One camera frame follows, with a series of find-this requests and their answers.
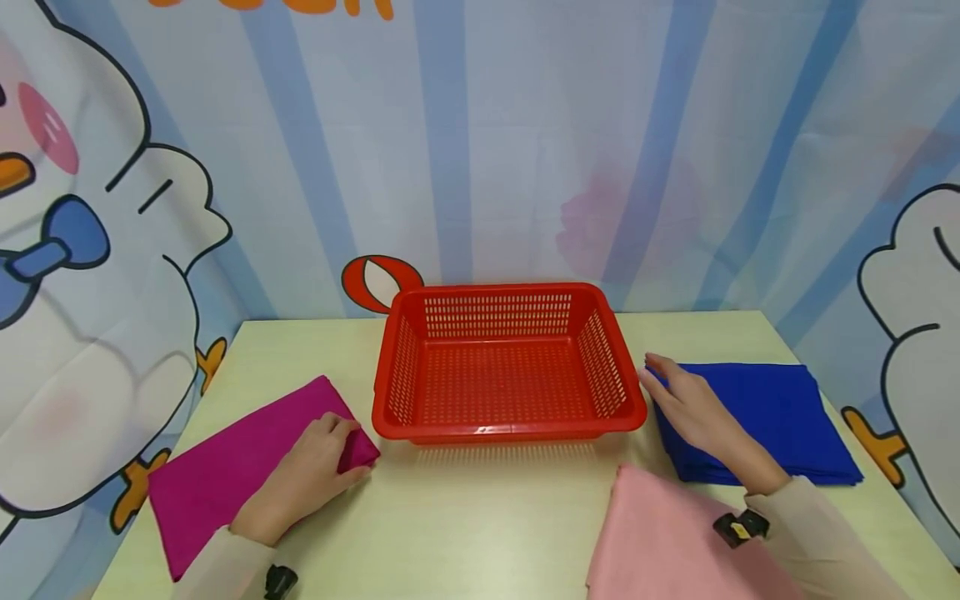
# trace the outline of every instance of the wrist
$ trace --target wrist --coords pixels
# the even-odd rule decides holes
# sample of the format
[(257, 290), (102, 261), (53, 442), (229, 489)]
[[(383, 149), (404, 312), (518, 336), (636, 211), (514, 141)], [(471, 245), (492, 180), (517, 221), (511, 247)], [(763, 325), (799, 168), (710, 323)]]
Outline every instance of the wrist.
[(744, 435), (727, 458), (717, 458), (746, 488), (747, 495), (770, 495), (790, 483), (790, 475), (767, 449)]
[(234, 536), (255, 541), (265, 546), (276, 546), (283, 534), (290, 528), (288, 519), (264, 503), (254, 494), (233, 519), (229, 530)]

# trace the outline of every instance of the person's left hand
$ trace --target person's left hand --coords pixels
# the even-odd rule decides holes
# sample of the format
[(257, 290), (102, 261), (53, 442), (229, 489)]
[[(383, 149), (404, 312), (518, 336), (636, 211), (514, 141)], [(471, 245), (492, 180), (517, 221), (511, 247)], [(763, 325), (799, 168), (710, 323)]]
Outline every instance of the person's left hand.
[(230, 524), (237, 536), (274, 546), (297, 521), (363, 480), (369, 467), (337, 473), (355, 420), (326, 413), (313, 421)]

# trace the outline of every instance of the person's right hand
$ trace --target person's right hand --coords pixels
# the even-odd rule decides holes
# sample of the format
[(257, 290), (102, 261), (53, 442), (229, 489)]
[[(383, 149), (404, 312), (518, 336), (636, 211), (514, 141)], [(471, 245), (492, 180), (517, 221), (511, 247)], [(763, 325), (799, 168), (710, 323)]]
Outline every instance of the person's right hand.
[(639, 371), (640, 383), (688, 444), (724, 462), (737, 446), (750, 439), (703, 377), (684, 371), (670, 358), (649, 352), (646, 366), (666, 379), (670, 389), (647, 369)]
[(658, 354), (646, 358), (647, 367), (665, 378), (670, 389), (646, 369), (639, 371), (640, 383), (688, 444), (726, 465), (747, 493), (769, 495), (790, 483), (786, 471), (744, 431), (703, 377)]

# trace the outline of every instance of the red plastic basket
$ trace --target red plastic basket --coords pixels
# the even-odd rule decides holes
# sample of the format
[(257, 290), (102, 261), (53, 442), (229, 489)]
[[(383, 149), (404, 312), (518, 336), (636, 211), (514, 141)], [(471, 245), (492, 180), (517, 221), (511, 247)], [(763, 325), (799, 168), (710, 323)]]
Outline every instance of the red plastic basket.
[(414, 444), (595, 438), (647, 417), (607, 299), (587, 283), (400, 292), (373, 427)]

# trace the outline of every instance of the curtain backdrop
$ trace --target curtain backdrop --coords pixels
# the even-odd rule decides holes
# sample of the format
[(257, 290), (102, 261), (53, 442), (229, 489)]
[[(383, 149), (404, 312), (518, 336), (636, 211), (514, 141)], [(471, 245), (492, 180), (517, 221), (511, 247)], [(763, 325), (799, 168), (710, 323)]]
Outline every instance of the curtain backdrop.
[(0, 0), (3, 597), (89, 593), (241, 321), (423, 283), (763, 310), (960, 564), (958, 26), (952, 0)]

